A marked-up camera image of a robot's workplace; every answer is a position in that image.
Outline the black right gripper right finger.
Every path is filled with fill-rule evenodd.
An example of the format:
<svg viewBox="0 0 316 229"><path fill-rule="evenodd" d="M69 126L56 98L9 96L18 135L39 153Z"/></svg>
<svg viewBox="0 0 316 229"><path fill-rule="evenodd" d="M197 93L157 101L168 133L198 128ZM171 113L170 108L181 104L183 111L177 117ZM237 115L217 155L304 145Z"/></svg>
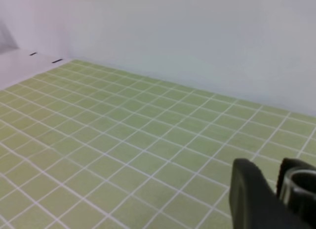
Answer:
<svg viewBox="0 0 316 229"><path fill-rule="evenodd" d="M299 159L284 158L279 169L276 195L311 228L316 227L316 168Z"/></svg>

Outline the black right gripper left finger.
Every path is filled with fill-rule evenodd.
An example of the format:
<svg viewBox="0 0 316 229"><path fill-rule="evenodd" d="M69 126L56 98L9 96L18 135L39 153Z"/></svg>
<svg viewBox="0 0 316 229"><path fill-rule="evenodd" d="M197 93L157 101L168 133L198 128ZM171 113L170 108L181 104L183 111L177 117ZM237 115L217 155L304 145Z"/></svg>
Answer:
<svg viewBox="0 0 316 229"><path fill-rule="evenodd" d="M309 229L277 197L262 171L253 162L233 162L229 204L235 229Z"/></svg>

